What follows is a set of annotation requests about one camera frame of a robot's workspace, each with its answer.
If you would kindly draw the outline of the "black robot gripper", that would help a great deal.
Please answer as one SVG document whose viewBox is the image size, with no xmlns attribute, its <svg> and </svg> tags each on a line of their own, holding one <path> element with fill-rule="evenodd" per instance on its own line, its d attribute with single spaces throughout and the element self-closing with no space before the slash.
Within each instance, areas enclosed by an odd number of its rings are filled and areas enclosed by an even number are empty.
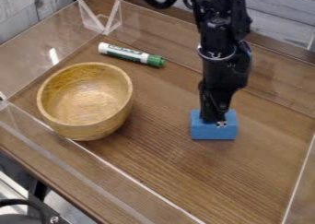
<svg viewBox="0 0 315 224">
<path fill-rule="evenodd" d="M 245 42 L 237 42 L 228 55 L 205 52 L 201 46 L 197 46 L 197 54 L 203 60 L 200 118 L 204 123 L 225 127 L 232 95 L 247 86 L 252 51 Z"/>
</svg>

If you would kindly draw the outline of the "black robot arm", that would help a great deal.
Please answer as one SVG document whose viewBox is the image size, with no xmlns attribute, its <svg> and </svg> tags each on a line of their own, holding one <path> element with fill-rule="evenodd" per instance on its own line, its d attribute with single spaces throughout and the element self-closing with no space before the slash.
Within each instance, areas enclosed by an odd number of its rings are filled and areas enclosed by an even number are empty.
<svg viewBox="0 0 315 224">
<path fill-rule="evenodd" d="M 251 48 L 244 40 L 252 19 L 245 0 L 184 2 L 193 10 L 200 35 L 196 48 L 203 61 L 199 117 L 205 124 L 224 127 L 232 96 L 245 87 L 252 66 Z"/>
</svg>

